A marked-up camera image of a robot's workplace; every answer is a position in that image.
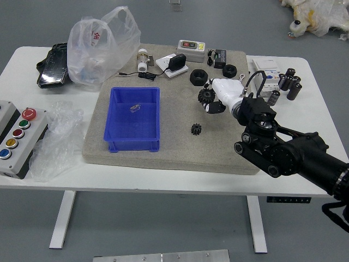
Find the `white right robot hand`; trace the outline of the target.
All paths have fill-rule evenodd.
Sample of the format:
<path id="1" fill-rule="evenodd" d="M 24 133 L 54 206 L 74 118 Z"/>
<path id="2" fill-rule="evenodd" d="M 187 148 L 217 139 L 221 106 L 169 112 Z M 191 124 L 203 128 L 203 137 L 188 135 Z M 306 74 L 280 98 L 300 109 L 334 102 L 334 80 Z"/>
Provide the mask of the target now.
<path id="1" fill-rule="evenodd" d="M 202 101 L 203 108 L 209 114 L 219 114 L 229 109 L 229 112 L 237 118 L 240 105 L 243 100 L 243 85 L 234 79 L 209 79 L 204 87 L 211 85 L 218 99 L 217 102 Z"/>

